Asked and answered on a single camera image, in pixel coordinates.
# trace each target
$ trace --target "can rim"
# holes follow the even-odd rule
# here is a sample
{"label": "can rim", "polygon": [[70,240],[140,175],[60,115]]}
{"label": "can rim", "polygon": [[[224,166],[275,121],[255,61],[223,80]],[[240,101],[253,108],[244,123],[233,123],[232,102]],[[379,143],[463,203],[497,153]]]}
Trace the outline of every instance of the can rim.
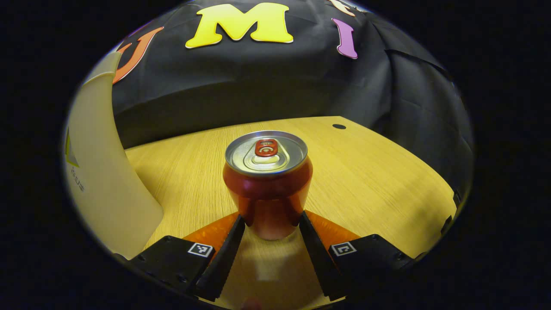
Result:
{"label": "can rim", "polygon": [[[295,141],[299,145],[299,147],[304,150],[303,159],[301,161],[299,161],[293,167],[289,167],[289,168],[284,169],[284,170],[280,170],[280,171],[277,171],[277,172],[270,172],[270,173],[248,172],[248,171],[244,171],[244,170],[237,169],[236,167],[234,167],[234,165],[231,163],[231,155],[232,155],[233,152],[231,152],[230,150],[234,150],[236,148],[236,146],[238,146],[239,144],[241,144],[243,142],[243,140],[246,141],[246,140],[249,140],[249,139],[254,138],[254,137],[270,136],[270,135],[276,136],[276,137],[277,136],[286,137],[286,138],[289,138],[289,139]],[[286,131],[281,131],[281,130],[258,130],[258,131],[254,131],[254,132],[249,132],[249,133],[247,133],[245,135],[242,135],[239,138],[236,138],[235,140],[233,140],[228,145],[228,147],[226,148],[226,152],[225,152],[226,163],[228,164],[228,166],[230,166],[234,171],[236,171],[240,174],[250,175],[250,176],[254,176],[254,177],[270,177],[270,176],[280,175],[280,174],[290,172],[290,171],[298,168],[299,166],[301,166],[301,164],[304,163],[304,161],[306,160],[307,157],[308,157],[308,146],[306,145],[306,143],[300,137],[298,137],[296,135],[293,135],[292,133],[289,133],[289,132],[286,132]]]}

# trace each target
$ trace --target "aluminum can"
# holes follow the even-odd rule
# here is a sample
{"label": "aluminum can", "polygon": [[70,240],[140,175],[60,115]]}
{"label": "aluminum can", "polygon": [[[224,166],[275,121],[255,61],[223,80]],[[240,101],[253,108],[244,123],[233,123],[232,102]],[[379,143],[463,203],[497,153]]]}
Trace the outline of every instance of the aluminum can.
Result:
{"label": "aluminum can", "polygon": [[276,240],[298,226],[312,180],[303,140],[283,131],[243,135],[228,145],[223,178],[245,223]]}

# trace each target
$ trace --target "pull tab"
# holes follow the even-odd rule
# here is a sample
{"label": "pull tab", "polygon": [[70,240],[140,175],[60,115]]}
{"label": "pull tab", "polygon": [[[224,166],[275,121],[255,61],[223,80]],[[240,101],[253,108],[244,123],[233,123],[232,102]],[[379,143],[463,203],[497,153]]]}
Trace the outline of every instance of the pull tab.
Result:
{"label": "pull tab", "polygon": [[277,154],[277,141],[274,139],[262,139],[256,141],[256,156],[270,157]]}

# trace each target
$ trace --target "wooden table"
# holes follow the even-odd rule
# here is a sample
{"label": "wooden table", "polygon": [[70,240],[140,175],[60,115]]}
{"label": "wooden table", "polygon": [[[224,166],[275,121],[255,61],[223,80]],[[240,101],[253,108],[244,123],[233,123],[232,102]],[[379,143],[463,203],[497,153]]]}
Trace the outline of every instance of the wooden table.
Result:
{"label": "wooden table", "polygon": [[[337,129],[341,124],[346,129]],[[161,237],[184,237],[236,211],[222,180],[226,146],[258,130],[302,138],[314,175],[305,208],[348,230],[377,233],[410,257],[429,250],[455,214],[453,191],[407,150],[340,116],[256,122],[190,133],[133,147],[127,157],[164,209],[145,248]],[[215,304],[238,309],[246,297],[265,309],[310,309],[324,297],[300,231],[259,239],[246,228],[222,295]]]}

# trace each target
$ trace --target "black background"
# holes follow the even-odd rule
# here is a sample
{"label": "black background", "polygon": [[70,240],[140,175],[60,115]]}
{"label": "black background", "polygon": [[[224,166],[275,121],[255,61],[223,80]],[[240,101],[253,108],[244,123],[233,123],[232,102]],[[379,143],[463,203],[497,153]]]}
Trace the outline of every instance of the black background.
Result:
{"label": "black background", "polygon": [[[63,195],[58,149],[68,102],[94,64],[136,28],[178,4],[167,0],[58,1],[8,8],[6,88],[16,161],[4,227],[3,281],[16,308],[190,309],[122,269],[83,230]],[[473,190],[444,240],[401,291],[366,292],[385,308],[539,308],[549,302],[551,192],[544,19],[532,4],[371,1],[366,6],[421,42],[456,79],[477,144]]]}

